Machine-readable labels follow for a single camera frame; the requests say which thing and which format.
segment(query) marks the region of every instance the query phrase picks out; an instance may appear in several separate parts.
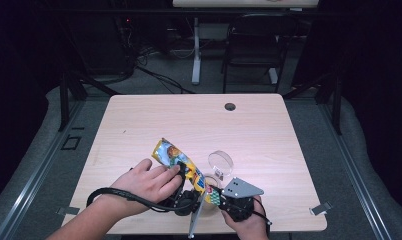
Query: chair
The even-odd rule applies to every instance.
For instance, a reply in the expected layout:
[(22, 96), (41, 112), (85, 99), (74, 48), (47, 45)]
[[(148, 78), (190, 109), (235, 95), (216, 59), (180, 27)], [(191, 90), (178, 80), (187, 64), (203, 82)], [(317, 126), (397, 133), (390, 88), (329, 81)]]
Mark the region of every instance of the chair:
[(245, 14), (228, 28), (222, 63), (223, 93), (226, 93), (228, 66), (279, 69), (277, 93), (289, 42), (297, 31), (297, 20), (288, 15)]

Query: table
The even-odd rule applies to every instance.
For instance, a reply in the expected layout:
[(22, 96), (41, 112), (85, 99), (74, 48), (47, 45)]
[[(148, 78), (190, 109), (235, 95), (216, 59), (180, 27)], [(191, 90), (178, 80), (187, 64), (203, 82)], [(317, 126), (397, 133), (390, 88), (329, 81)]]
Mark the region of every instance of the table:
[[(173, 0), (174, 7), (181, 8), (316, 8), (319, 0)], [(194, 21), (194, 67), (192, 84), (200, 84), (201, 54), (198, 18)], [(270, 80), (277, 81), (276, 70), (269, 70)]]
[[(235, 110), (225, 109), (233, 103)], [(166, 138), (199, 167), (212, 173), (216, 150), (234, 162), (232, 176), (265, 191), (271, 231), (321, 231), (324, 215), (282, 97), (278, 94), (118, 95), (111, 98), (70, 207), (85, 208), (94, 190), (108, 187)], [(66, 215), (63, 224), (74, 216)], [(190, 216), (147, 211), (118, 222), (111, 234), (188, 234)], [(218, 209), (203, 212), (195, 236), (233, 232)]]

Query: snack bag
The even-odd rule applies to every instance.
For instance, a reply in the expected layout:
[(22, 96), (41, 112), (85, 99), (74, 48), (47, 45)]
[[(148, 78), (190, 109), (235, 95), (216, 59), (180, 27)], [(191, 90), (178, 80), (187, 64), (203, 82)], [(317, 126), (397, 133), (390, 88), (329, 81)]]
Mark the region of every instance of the snack bag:
[(178, 162), (185, 163), (186, 179), (191, 182), (196, 191), (200, 192), (201, 194), (204, 193), (206, 189), (204, 175), (195, 166), (190, 158), (188, 158), (183, 152), (181, 152), (169, 141), (162, 138), (155, 147), (152, 153), (152, 157), (155, 158), (159, 163), (166, 165), (169, 168), (176, 165)]

